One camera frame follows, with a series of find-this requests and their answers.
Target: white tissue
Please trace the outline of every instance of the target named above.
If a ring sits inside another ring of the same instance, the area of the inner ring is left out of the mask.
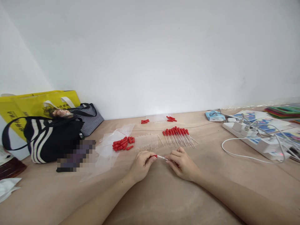
[[[15,185],[21,180],[22,178],[7,178],[0,180],[0,203],[7,199],[11,193],[20,187],[15,187]]]

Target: person's left hand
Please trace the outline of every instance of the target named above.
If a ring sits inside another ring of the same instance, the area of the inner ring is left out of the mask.
[[[149,171],[150,166],[156,160],[154,152],[139,152],[126,177],[137,183],[144,179]]]

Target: striped tote bag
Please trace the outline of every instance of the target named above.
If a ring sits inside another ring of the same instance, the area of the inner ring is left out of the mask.
[[[9,127],[12,123],[19,123],[20,119],[26,119],[23,130],[27,144],[12,149],[9,137]],[[28,147],[31,160],[34,163],[49,163],[63,158],[76,148],[79,133],[83,122],[80,118],[56,118],[46,117],[20,117],[9,122],[2,133],[3,147],[8,151],[16,151]]]
[[[81,118],[84,122],[81,133],[84,137],[90,136],[94,130],[104,121],[92,103],[81,103],[77,108],[68,109],[74,117]]]

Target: white wall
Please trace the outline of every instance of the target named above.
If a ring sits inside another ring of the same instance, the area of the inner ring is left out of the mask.
[[[50,90],[51,85],[0,5],[0,94],[18,95]],[[0,116],[1,133],[5,125]],[[10,138],[12,148],[26,144],[14,131],[10,132]],[[29,155],[27,148],[12,153],[19,159]]]
[[[105,119],[300,101],[297,0],[2,0],[55,89]]]

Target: hand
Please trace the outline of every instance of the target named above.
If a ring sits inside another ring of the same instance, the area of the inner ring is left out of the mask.
[[[172,150],[165,158],[167,164],[174,170],[174,172],[182,179],[187,181],[195,181],[200,169],[195,165],[193,160],[187,155],[182,147],[177,151]]]
[[[132,179],[134,183],[144,179],[149,171],[150,166],[156,160],[154,155],[156,154],[153,152],[139,152],[126,176]]]

